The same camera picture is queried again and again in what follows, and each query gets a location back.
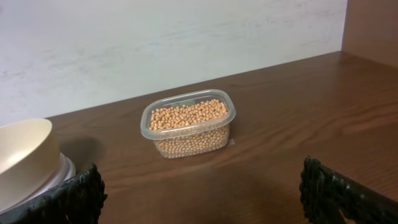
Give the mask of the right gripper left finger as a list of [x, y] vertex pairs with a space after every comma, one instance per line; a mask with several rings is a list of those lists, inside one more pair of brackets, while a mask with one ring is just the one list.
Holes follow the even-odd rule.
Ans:
[[98, 223], [107, 194], [95, 164], [1, 214], [1, 224]]

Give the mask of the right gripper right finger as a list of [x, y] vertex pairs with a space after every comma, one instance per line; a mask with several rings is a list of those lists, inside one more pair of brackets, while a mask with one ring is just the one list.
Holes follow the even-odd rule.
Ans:
[[397, 202], [306, 157], [299, 185], [304, 217], [314, 224], [397, 224]]

